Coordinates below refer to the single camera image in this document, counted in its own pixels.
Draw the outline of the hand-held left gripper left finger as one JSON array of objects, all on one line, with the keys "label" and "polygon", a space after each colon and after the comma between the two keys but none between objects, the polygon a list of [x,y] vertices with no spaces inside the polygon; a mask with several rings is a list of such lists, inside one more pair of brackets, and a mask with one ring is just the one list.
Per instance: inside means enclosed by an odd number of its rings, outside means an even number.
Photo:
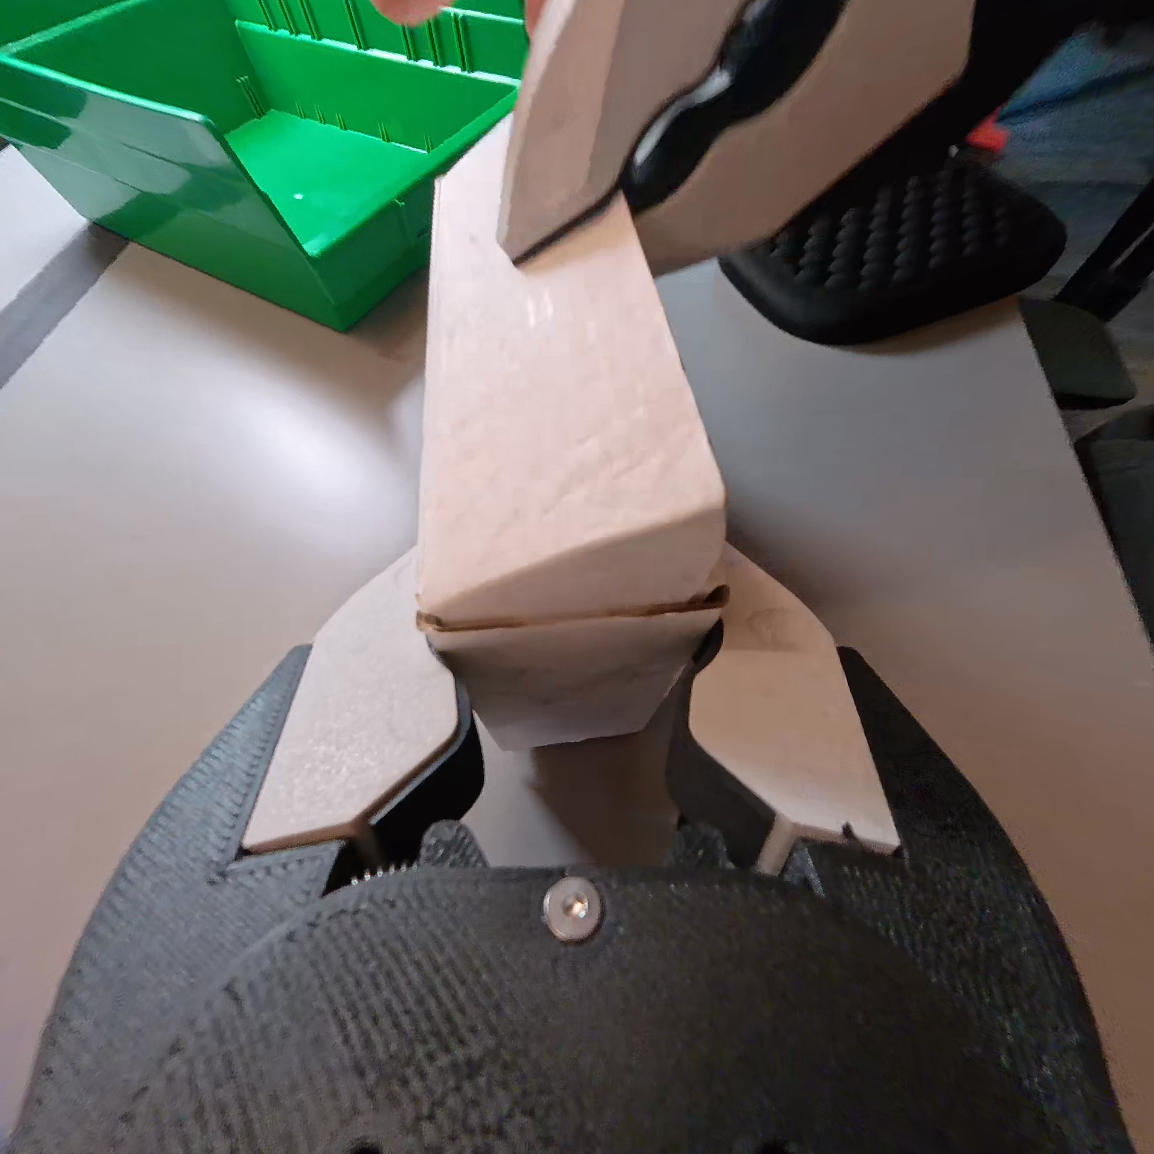
[{"label": "hand-held left gripper left finger", "polygon": [[378,856],[374,822],[470,728],[467,691],[416,622],[416,551],[406,551],[316,633],[241,849],[338,839]]}]

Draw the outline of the grey desk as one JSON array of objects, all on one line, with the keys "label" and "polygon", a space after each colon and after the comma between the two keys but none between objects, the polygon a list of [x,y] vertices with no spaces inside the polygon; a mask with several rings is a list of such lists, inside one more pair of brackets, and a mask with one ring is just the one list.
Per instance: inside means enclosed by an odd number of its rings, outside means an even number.
[{"label": "grey desk", "polygon": [[[1017,304],[862,351],[659,293],[730,538],[980,791],[1152,1144],[1152,654]],[[1,311],[1,1136],[93,904],[416,538],[425,280],[348,333],[83,229]]]},{"label": "grey desk", "polygon": [[85,227],[16,146],[1,148],[1,309]]}]

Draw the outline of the person's leg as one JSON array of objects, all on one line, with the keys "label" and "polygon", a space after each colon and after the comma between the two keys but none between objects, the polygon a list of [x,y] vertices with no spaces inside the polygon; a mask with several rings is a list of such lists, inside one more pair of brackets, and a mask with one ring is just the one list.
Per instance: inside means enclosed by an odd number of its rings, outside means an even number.
[{"label": "person's leg", "polygon": [[1068,38],[1017,88],[993,166],[1025,183],[1144,183],[1152,177],[1152,24]]}]

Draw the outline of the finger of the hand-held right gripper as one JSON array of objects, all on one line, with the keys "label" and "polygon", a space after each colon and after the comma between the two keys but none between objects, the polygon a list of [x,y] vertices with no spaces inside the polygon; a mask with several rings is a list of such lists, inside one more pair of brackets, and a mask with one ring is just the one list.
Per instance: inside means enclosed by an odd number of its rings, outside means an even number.
[{"label": "finger of the hand-held right gripper", "polygon": [[712,71],[746,1],[543,1],[512,111],[498,241],[522,262],[596,214],[643,132]]},{"label": "finger of the hand-held right gripper", "polygon": [[686,180],[635,211],[654,275],[781,229],[959,77],[973,1],[847,1],[770,108],[728,125]]}]

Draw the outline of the white cardboard mailer box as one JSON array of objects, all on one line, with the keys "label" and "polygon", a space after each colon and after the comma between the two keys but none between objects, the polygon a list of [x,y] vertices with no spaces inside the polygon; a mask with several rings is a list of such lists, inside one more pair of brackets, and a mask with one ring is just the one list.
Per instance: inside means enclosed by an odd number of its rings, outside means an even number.
[{"label": "white cardboard mailer box", "polygon": [[725,485],[628,209],[514,266],[509,140],[436,183],[416,606],[520,751],[644,728],[728,593]]}]

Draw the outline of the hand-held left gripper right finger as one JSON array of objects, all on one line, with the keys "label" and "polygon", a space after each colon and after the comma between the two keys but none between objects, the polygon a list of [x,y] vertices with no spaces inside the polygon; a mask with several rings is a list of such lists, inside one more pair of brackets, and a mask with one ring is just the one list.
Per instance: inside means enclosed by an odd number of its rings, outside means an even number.
[{"label": "hand-held left gripper right finger", "polygon": [[833,636],[735,546],[722,569],[728,601],[677,715],[680,815],[762,873],[799,839],[893,856],[901,838]]}]

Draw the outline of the green plastic bin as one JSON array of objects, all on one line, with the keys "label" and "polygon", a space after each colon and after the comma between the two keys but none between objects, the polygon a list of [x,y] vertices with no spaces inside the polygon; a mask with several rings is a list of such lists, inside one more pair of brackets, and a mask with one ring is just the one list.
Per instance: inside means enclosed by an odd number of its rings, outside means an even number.
[{"label": "green plastic bin", "polygon": [[1,137],[90,222],[346,330],[512,109],[522,1],[3,1]]}]

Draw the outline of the black mesh cushion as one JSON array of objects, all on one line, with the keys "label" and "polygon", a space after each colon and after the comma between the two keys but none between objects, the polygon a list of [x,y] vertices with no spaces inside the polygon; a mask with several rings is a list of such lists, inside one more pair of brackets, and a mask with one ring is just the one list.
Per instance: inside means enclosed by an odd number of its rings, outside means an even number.
[{"label": "black mesh cushion", "polygon": [[1013,296],[1065,243],[1063,222],[1041,200],[954,156],[822,198],[717,266],[777,329],[841,348]]}]

